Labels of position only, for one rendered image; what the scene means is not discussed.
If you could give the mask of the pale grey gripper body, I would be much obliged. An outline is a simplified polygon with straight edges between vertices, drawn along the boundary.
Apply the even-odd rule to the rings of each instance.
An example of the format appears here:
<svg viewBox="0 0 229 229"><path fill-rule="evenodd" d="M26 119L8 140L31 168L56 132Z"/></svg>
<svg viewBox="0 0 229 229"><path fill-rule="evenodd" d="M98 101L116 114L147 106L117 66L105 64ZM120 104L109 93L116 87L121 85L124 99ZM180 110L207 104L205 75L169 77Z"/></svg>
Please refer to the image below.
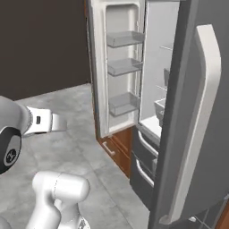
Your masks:
<svg viewBox="0 0 229 229"><path fill-rule="evenodd" d="M66 131L67 121L59 114L52 114L52 131Z"/></svg>

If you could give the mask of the white-lined fridge door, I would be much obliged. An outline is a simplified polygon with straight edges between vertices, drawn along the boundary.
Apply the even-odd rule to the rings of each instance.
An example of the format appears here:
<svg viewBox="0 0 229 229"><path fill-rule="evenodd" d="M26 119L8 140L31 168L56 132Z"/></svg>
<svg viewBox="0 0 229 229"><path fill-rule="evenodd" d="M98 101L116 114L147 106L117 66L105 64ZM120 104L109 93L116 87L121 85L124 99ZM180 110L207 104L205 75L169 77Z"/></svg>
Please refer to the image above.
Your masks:
<svg viewBox="0 0 229 229"><path fill-rule="evenodd" d="M112 48L106 43L106 35L129 30L144 34L145 6L146 0L89 0L87 3L91 79L98 136L101 138L132 127L137 122L140 107L113 117L109 113L109 99L126 92L140 97L142 69L114 77L108 73L107 65L127 58L143 62L144 41Z"/></svg>

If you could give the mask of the grey fridge drawer front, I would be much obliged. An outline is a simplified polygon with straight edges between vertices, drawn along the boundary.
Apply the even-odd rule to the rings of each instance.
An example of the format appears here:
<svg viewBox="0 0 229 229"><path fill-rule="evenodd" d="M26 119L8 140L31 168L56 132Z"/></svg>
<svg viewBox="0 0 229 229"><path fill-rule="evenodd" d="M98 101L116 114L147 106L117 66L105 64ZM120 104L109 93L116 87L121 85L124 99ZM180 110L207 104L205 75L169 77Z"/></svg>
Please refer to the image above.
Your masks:
<svg viewBox="0 0 229 229"><path fill-rule="evenodd" d="M151 145L156 151L159 151L159 146L151 141L144 133L142 133L144 140ZM142 169L149 175L154 176L156 167L153 165L153 160L156 158L150 151L148 151L140 142L138 136L138 129L132 128L132 144L131 152L139 159Z"/></svg>
<svg viewBox="0 0 229 229"><path fill-rule="evenodd" d="M150 209L151 200L153 197L153 187L142 177L138 171L136 162L137 159L138 158L135 156L135 154L131 153L130 185L146 208Z"/></svg>

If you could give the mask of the clear fridge crisper bin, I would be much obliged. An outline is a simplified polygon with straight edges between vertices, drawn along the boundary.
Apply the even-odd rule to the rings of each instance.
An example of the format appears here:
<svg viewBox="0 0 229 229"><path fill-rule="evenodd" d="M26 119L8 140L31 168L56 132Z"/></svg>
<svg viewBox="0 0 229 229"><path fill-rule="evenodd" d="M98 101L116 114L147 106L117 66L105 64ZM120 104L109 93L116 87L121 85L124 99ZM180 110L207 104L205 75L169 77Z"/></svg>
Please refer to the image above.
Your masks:
<svg viewBox="0 0 229 229"><path fill-rule="evenodd" d="M159 121L159 126L163 126L164 112L165 112L165 99L159 99L155 102L156 116Z"/></svg>

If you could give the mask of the grey fridge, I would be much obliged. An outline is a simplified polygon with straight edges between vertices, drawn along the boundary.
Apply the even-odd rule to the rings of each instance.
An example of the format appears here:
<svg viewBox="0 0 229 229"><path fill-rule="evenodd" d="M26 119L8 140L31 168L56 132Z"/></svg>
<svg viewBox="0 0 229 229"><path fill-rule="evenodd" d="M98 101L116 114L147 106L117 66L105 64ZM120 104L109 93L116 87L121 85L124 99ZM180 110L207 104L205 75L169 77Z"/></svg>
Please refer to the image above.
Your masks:
<svg viewBox="0 0 229 229"><path fill-rule="evenodd" d="M145 15L140 111L136 128L160 147L162 127L155 102L166 99L174 37L180 4L148 0Z"/></svg>

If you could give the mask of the grey fridge door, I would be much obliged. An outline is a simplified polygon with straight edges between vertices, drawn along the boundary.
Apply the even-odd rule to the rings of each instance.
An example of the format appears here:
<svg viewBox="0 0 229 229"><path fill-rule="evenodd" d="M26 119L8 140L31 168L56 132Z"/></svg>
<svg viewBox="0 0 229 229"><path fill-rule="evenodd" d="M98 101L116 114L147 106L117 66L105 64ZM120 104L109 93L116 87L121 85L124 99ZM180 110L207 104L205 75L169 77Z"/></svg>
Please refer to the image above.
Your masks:
<svg viewBox="0 0 229 229"><path fill-rule="evenodd" d="M221 53L221 79L181 217L169 213L198 95L201 65L194 35L212 24ZM181 2L168 80L148 229L208 229L216 208L229 200L229 0Z"/></svg>

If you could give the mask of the clear door bin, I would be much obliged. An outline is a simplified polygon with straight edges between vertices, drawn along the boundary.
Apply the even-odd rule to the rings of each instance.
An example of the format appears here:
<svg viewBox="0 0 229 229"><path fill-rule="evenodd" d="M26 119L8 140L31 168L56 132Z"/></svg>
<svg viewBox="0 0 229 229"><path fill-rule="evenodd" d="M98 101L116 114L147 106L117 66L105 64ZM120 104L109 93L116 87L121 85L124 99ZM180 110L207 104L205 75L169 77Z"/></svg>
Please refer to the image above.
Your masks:
<svg viewBox="0 0 229 229"><path fill-rule="evenodd" d="M135 111L140 106L140 98L131 92L126 92L109 99L109 113L113 117Z"/></svg>
<svg viewBox="0 0 229 229"><path fill-rule="evenodd" d="M106 35L106 43L109 47L126 47L141 44L145 39L143 33L137 31L113 32Z"/></svg>
<svg viewBox="0 0 229 229"><path fill-rule="evenodd" d="M111 61L107 65L107 71L110 75L116 77L123 74L137 72L142 69L143 62L132 58Z"/></svg>

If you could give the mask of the brown wooden cabinet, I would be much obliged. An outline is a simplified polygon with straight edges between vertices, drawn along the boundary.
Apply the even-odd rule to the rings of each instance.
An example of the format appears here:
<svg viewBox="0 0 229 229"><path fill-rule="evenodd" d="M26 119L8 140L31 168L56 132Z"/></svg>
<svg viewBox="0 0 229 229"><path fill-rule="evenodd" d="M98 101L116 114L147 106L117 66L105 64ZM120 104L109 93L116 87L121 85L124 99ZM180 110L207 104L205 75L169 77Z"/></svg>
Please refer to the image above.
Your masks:
<svg viewBox="0 0 229 229"><path fill-rule="evenodd" d="M96 134L96 140L100 146L105 150L105 152L114 160L122 172L130 177L131 171L131 137L132 128L128 128L123 131L119 131L110 137L100 138ZM107 146L115 151L115 155L111 156L102 143L106 141Z"/></svg>

